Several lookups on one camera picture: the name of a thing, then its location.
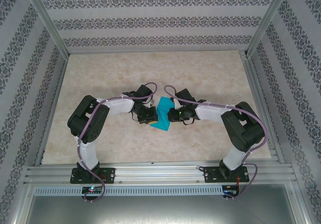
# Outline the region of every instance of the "wall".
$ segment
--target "wall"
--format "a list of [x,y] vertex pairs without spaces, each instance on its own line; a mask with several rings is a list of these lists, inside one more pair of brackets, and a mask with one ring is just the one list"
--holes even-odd
[[66,61],[29,0],[0,0],[0,223],[34,165]]
[[284,157],[321,222],[321,0],[283,0],[252,61]]
[[271,0],[43,0],[69,51],[245,50]]

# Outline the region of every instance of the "black bracket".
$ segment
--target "black bracket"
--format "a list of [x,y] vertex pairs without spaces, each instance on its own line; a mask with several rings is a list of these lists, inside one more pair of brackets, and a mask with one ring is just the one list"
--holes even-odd
[[[113,184],[115,180],[115,168],[99,168],[99,164],[91,170],[98,175],[105,184]],[[77,168],[73,168],[70,177],[71,184],[100,184],[101,182],[91,175],[87,170],[77,163]]]
[[233,171],[227,179],[220,173],[219,166],[201,166],[199,168],[200,171],[204,173],[205,183],[231,183],[237,182],[237,178],[239,177],[239,182],[249,182],[250,178],[247,172],[247,168],[245,166],[239,167],[236,171]]

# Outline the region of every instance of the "teal fabric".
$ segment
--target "teal fabric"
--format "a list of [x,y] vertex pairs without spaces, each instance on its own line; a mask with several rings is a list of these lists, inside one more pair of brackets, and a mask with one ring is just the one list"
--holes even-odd
[[150,126],[167,131],[171,123],[167,118],[167,113],[170,111],[170,108],[172,107],[175,107],[175,104],[171,101],[170,98],[161,97],[156,109],[156,113],[158,115],[158,122]]

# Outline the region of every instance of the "purple cable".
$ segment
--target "purple cable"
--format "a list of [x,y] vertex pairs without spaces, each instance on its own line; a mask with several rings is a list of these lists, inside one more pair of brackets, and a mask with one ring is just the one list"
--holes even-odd
[[[90,125],[90,122],[92,121],[95,113],[97,112],[97,109],[104,103],[104,102],[107,102],[107,101],[110,101],[110,100],[114,100],[114,99],[146,99],[146,98],[149,98],[149,97],[152,97],[156,92],[157,92],[157,84],[154,83],[154,82],[148,82],[145,84],[145,86],[147,85],[150,85],[150,84],[153,84],[155,86],[155,90],[153,93],[151,93],[150,95],[148,96],[144,96],[144,97],[128,97],[128,96],[117,96],[117,97],[110,97],[108,99],[104,99],[102,100],[94,109],[94,111],[92,112],[89,120],[87,121],[83,131],[81,132],[79,138],[78,138],[78,147],[77,147],[77,153],[78,153],[78,157],[79,157],[79,160],[80,162],[82,163],[82,165],[85,167],[85,169],[90,173],[92,174],[94,177],[96,177],[101,183],[102,183],[102,186],[103,186],[103,191],[101,192],[100,196],[98,196],[96,199],[94,200],[91,200],[90,202],[93,203],[95,201],[98,201],[100,198],[103,197],[105,191],[106,191],[106,186],[105,186],[105,182],[99,177],[97,176],[94,172],[92,172],[88,166],[85,164],[85,162],[83,161],[82,157],[81,157],[81,154],[80,154],[80,144],[81,144],[81,139],[82,137],[85,135],[89,125]],[[88,192],[85,193],[84,195],[84,199],[85,199],[85,202],[89,201],[86,199],[86,195],[88,194]]]
[[173,97],[173,98],[176,98],[176,99],[179,100],[179,101],[188,102],[188,103],[197,104],[197,105],[203,105],[203,106],[214,106],[214,107],[223,107],[223,108],[228,108],[228,109],[234,109],[234,110],[236,110],[236,111],[240,111],[240,112],[242,112],[242,113],[244,113],[244,114],[246,114],[246,115],[249,115],[250,117],[254,118],[254,119],[261,125],[261,127],[263,128],[263,131],[264,131],[264,140],[263,140],[263,142],[262,142],[260,145],[258,145],[258,146],[256,146],[256,147],[250,149],[250,151],[248,151],[248,152],[246,153],[246,155],[244,156],[244,158],[242,159],[242,163],[243,163],[244,165],[253,165],[253,166],[255,166],[255,173],[254,173],[252,179],[250,180],[250,182],[248,183],[248,185],[245,187],[245,189],[244,189],[237,197],[239,197],[240,195],[242,195],[242,194],[250,187],[250,185],[252,184],[252,182],[254,181],[254,179],[255,179],[255,177],[256,177],[256,175],[257,175],[257,170],[258,170],[257,165],[254,164],[254,163],[247,163],[247,164],[245,164],[244,161],[245,161],[245,160],[247,159],[247,157],[252,153],[253,150],[257,150],[258,148],[261,148],[261,147],[267,142],[268,133],[267,133],[267,129],[266,129],[266,126],[264,125],[264,123],[263,123],[257,116],[251,114],[251,113],[248,112],[248,111],[245,111],[245,110],[243,110],[243,109],[240,109],[240,108],[238,108],[238,107],[233,107],[233,106],[228,106],[228,105],[221,105],[221,104],[216,104],[216,103],[207,104],[207,103],[203,103],[203,102],[194,102],[194,101],[189,101],[189,100],[181,99],[181,98],[176,97],[175,95],[172,95],[171,93],[169,93],[169,92],[166,90],[167,87],[171,87],[171,88],[175,91],[175,93],[177,92],[176,89],[175,89],[173,86],[171,86],[171,85],[166,85],[166,86],[164,87],[164,91],[165,91],[169,96],[171,96],[171,97]]

